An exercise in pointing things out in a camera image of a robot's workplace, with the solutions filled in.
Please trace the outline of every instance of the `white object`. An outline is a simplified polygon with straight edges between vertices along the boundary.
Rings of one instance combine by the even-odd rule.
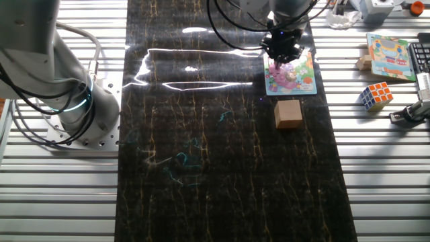
[[[330,10],[326,16],[327,24],[336,30],[347,30],[359,19],[361,19],[360,11],[352,11],[345,13],[345,15],[335,15],[333,14],[333,11]]]
[[[349,2],[355,8],[355,10],[361,11],[360,10],[360,0],[349,0]]]
[[[363,22],[368,24],[382,24],[393,9],[393,0],[361,0],[360,2]]]

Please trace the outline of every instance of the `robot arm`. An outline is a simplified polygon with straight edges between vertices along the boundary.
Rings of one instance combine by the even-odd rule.
[[[60,0],[0,1],[0,97],[39,97],[70,135],[85,127],[79,139],[93,140],[116,125],[119,105],[62,41],[59,7]]]
[[[217,4],[218,0],[213,1],[221,12]],[[269,2],[271,10],[265,30],[268,33],[261,41],[260,46],[276,63],[289,63],[302,54],[304,48],[298,46],[297,43],[310,20],[307,14],[316,5],[317,0],[240,0],[241,9],[247,12],[261,9],[267,2]],[[330,2],[331,0],[328,0],[326,6],[314,17],[322,13]]]

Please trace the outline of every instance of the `red object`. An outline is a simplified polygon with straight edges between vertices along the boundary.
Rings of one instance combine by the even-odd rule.
[[[424,4],[420,1],[416,1],[411,5],[411,14],[414,16],[420,16],[424,11]]]

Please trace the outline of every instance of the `toy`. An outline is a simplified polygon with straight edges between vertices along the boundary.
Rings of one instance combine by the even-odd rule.
[[[360,94],[367,111],[381,110],[392,100],[392,94],[386,82],[370,85]]]
[[[276,128],[298,128],[302,125],[300,101],[278,101],[275,107]]]
[[[367,54],[359,58],[355,65],[360,71],[370,70],[372,67],[372,57]]]
[[[416,81],[406,40],[369,33],[367,38],[373,74]]]
[[[276,68],[274,60],[264,54],[264,72],[267,95],[316,94],[312,54],[304,53],[298,60]]]

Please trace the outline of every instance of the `metal slotted table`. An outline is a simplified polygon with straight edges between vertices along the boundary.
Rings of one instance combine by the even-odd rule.
[[[125,0],[61,4],[59,21],[100,39],[99,78],[107,88],[122,84],[126,13]],[[390,112],[417,101],[415,83],[387,80],[355,67],[368,52],[366,32],[414,42],[429,24],[429,11],[419,18],[393,12],[378,29],[359,22],[336,31],[324,17],[311,23],[359,241],[430,241],[430,128],[420,124],[407,130],[388,119]],[[86,66],[93,44],[66,31],[60,35]],[[394,100],[382,112],[367,113],[357,97],[367,85],[382,81],[389,82]],[[21,108],[29,125],[46,135],[42,117],[23,102]],[[117,153],[53,154],[31,143],[14,125],[2,145],[0,241],[114,240]]]

